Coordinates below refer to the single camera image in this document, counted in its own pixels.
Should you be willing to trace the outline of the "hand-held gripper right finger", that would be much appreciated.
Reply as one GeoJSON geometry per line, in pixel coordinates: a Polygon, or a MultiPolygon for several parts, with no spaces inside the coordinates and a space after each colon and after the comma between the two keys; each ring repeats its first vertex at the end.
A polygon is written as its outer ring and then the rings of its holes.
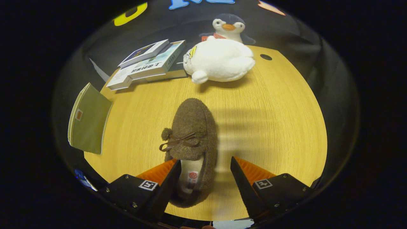
{"type": "Polygon", "coordinates": [[[288,173],[275,175],[239,157],[232,156],[230,170],[247,213],[253,220],[284,214],[314,192],[288,173]]]}

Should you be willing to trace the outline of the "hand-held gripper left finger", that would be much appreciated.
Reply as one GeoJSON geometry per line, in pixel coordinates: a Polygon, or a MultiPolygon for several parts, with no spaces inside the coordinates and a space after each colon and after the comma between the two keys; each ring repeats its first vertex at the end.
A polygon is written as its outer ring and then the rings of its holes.
{"type": "Polygon", "coordinates": [[[124,174],[99,189],[99,194],[124,212],[157,223],[178,183],[181,161],[172,159],[143,173],[124,174]]]}

